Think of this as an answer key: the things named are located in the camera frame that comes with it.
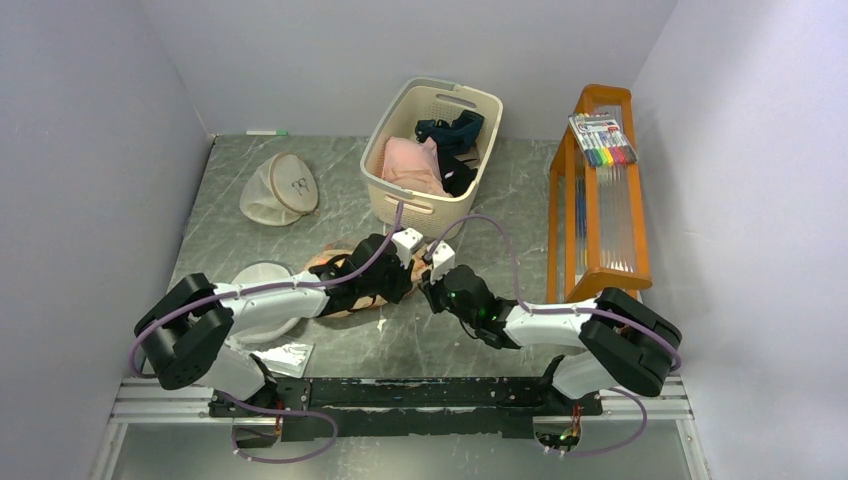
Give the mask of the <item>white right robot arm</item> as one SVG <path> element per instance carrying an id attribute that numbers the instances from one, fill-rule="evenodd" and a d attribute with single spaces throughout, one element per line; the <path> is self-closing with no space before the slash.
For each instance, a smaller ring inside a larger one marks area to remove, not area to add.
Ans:
<path id="1" fill-rule="evenodd" d="M 580 349 L 554 361 L 539 389 L 542 406 L 553 414 L 612 387 L 656 397 L 680 366 L 681 331 L 619 288 L 607 287 L 576 303 L 521 305 L 495 296 L 469 266 L 459 265 L 440 277 L 425 273 L 420 289 L 433 312 L 451 313 L 472 337 L 494 349 Z"/>

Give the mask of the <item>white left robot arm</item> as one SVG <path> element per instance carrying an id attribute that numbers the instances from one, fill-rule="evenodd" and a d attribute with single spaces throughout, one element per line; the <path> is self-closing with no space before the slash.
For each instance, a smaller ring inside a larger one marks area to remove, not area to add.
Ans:
<path id="1" fill-rule="evenodd" d="M 409 228 L 372 234 L 351 254 L 272 283 L 214 284 L 202 273 L 173 287 L 135 326 L 165 390 L 202 385 L 235 398 L 249 414 L 273 409 L 277 384 L 262 361 L 231 346 L 245 330 L 352 313 L 366 299 L 400 302 L 412 289 L 422 235 Z"/>

